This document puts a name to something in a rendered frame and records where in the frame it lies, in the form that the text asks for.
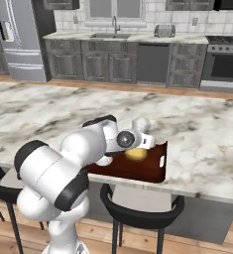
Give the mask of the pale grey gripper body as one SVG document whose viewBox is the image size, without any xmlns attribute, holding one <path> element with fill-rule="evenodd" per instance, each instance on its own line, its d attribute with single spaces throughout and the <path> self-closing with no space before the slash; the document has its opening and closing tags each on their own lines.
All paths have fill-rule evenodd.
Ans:
<svg viewBox="0 0 233 254">
<path fill-rule="evenodd" d="M 145 117 L 138 117 L 132 121 L 132 127 L 142 133 L 148 134 L 151 128 L 151 122 Z"/>
</svg>

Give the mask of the dark brown wooden tray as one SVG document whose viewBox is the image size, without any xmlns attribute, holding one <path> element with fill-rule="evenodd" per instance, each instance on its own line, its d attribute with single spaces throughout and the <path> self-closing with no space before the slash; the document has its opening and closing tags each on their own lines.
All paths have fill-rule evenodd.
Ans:
<svg viewBox="0 0 233 254">
<path fill-rule="evenodd" d="M 148 183 L 162 183 L 166 179 L 167 160 L 160 165 L 160 158 L 167 156 L 168 143 L 156 145 L 148 151 L 147 157 L 142 161 L 133 161 L 126 157 L 124 152 L 113 156 L 108 166 L 92 164 L 88 171 L 92 174 L 136 180 Z"/>
</svg>

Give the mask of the dark grey dishwasher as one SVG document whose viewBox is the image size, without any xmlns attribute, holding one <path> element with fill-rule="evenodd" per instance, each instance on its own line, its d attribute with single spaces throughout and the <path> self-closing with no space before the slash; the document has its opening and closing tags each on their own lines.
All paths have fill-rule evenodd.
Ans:
<svg viewBox="0 0 233 254">
<path fill-rule="evenodd" d="M 137 50 L 137 81 L 165 84 L 170 45 L 140 43 Z"/>
</svg>

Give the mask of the black bar stool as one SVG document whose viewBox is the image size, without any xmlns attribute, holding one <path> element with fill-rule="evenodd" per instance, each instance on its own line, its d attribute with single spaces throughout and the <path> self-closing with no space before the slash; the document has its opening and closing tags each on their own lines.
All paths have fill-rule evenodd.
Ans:
<svg viewBox="0 0 233 254">
<path fill-rule="evenodd" d="M 108 184 L 103 184 L 100 199 L 113 218 L 112 254 L 116 254 L 117 246 L 122 246 L 123 226 L 129 225 L 141 229 L 158 231 L 157 254 L 163 253 L 165 229 L 169 227 L 184 210 L 184 197 L 178 195 L 173 201 L 173 208 L 166 212 L 138 211 L 116 204 L 111 200 L 113 191 Z"/>
<path fill-rule="evenodd" d="M 0 182 L 4 178 L 5 175 L 6 175 L 6 173 L 0 167 Z M 8 187 L 3 187 L 0 185 L 0 199 L 5 201 L 7 204 L 9 216 L 11 219 L 13 231 L 14 231 L 17 246 L 19 249 L 19 254 L 24 254 L 21 239 L 20 239 L 19 229 L 18 229 L 18 225 L 17 225 L 17 221 L 16 221 L 16 216 L 15 216 L 15 212 L 14 212 L 14 208 L 13 208 L 13 205 L 17 203 L 17 197 L 18 197 L 20 191 L 21 191 L 21 189 L 8 188 Z"/>
</svg>

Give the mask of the steel sink basin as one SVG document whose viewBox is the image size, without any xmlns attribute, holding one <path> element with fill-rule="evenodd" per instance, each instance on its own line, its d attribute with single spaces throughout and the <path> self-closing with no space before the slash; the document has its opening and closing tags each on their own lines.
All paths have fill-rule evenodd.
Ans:
<svg viewBox="0 0 233 254">
<path fill-rule="evenodd" d="M 108 34 L 108 33 L 95 33 L 89 38 L 95 39 L 128 39 L 131 34 Z"/>
</svg>

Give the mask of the silver toaster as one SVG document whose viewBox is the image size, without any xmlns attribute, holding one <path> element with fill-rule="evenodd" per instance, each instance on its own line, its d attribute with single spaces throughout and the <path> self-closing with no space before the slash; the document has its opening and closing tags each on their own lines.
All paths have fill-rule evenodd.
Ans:
<svg viewBox="0 0 233 254">
<path fill-rule="evenodd" d="M 174 25 L 157 25 L 155 28 L 155 36 L 158 38 L 172 38 L 174 35 Z"/>
</svg>

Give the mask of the stainless steel oven range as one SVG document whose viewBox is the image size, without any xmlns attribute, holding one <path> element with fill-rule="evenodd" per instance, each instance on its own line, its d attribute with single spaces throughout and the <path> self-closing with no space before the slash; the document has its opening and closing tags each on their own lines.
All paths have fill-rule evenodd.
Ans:
<svg viewBox="0 0 233 254">
<path fill-rule="evenodd" d="M 200 90 L 233 92 L 233 36 L 207 36 Z"/>
</svg>

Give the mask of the steel sink tap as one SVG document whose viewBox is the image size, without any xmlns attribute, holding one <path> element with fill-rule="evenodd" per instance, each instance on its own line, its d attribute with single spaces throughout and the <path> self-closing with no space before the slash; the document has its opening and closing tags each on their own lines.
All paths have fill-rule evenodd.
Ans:
<svg viewBox="0 0 233 254">
<path fill-rule="evenodd" d="M 117 32 L 120 31 L 120 25 L 117 25 L 117 18 L 116 16 L 113 16 L 112 18 L 112 26 L 114 28 L 114 34 L 117 35 Z"/>
</svg>

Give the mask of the white framed window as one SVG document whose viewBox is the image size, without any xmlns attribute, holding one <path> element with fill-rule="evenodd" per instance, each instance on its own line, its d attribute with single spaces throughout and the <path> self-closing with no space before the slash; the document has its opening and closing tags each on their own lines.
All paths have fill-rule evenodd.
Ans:
<svg viewBox="0 0 233 254">
<path fill-rule="evenodd" d="M 145 0 L 85 0 L 85 27 L 145 28 Z"/>
</svg>

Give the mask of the stainless steel fridge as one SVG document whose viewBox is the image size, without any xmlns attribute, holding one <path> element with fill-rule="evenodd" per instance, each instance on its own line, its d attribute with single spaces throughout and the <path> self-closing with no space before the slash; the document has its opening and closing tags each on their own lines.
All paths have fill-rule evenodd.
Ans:
<svg viewBox="0 0 233 254">
<path fill-rule="evenodd" d="M 52 78 L 44 36 L 55 30 L 54 11 L 43 0 L 0 0 L 0 41 L 13 79 Z"/>
</svg>

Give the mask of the black microwave oven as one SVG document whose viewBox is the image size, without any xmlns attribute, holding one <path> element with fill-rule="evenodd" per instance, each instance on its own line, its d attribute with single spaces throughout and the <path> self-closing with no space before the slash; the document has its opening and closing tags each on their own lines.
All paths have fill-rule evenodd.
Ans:
<svg viewBox="0 0 233 254">
<path fill-rule="evenodd" d="M 215 11 L 220 10 L 233 11 L 233 0 L 215 0 L 213 9 Z"/>
</svg>

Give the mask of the grey wall cupboard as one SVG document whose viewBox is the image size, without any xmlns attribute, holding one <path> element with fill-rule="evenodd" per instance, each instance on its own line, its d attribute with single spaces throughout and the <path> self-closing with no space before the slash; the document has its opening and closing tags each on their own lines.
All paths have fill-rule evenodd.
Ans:
<svg viewBox="0 0 233 254">
<path fill-rule="evenodd" d="M 215 0 L 167 0 L 167 11 L 210 11 Z"/>
<path fill-rule="evenodd" d="M 77 10 L 80 8 L 79 0 L 43 0 L 48 10 Z"/>
</svg>

